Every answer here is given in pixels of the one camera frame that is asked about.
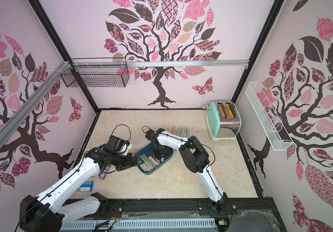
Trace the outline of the teal plastic storage box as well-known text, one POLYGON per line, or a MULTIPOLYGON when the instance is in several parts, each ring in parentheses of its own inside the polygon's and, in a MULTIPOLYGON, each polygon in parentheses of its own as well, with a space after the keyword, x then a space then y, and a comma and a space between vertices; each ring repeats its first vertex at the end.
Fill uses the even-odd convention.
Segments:
POLYGON ((156 158, 154 155, 155 145, 149 144, 143 147, 140 151, 136 152, 135 155, 140 158, 143 163, 138 166, 141 173, 146 175, 151 175, 161 168, 166 162, 168 162, 174 151, 169 148, 167 150, 166 156, 162 158, 156 158))

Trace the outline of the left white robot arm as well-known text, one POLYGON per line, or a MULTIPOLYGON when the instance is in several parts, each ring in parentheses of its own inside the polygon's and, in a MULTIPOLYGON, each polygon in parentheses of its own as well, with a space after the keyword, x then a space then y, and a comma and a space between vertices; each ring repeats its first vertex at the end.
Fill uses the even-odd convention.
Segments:
POLYGON ((82 162, 58 182, 36 197, 28 195, 21 201, 17 228, 25 232, 58 232, 67 224, 97 212, 106 202, 101 194, 66 206, 64 203, 88 178, 109 164, 122 171, 138 166, 140 161, 132 153, 119 155, 100 148, 91 149, 82 162))

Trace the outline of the green fruit knife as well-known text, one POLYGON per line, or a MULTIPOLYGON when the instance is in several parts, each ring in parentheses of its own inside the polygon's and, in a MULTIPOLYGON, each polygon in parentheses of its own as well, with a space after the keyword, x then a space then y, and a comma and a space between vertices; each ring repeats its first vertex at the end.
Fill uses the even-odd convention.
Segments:
POLYGON ((186 128, 186 137, 190 138, 191 137, 191 130, 189 127, 186 128))
POLYGON ((183 127, 179 126, 178 131, 177 131, 177 136, 181 135, 183 127))

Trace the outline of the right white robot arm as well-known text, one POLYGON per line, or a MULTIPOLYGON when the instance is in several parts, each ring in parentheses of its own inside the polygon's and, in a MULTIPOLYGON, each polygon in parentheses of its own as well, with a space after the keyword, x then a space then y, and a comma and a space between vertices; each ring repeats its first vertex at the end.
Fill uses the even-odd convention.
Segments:
POLYGON ((170 149, 179 151, 187 169, 199 175, 208 198, 212 201, 211 209, 216 213, 226 209, 229 203, 227 194, 213 175, 208 152, 195 136, 180 137, 160 128, 156 131, 149 129, 145 137, 154 145, 153 152, 157 159, 166 156, 170 149))

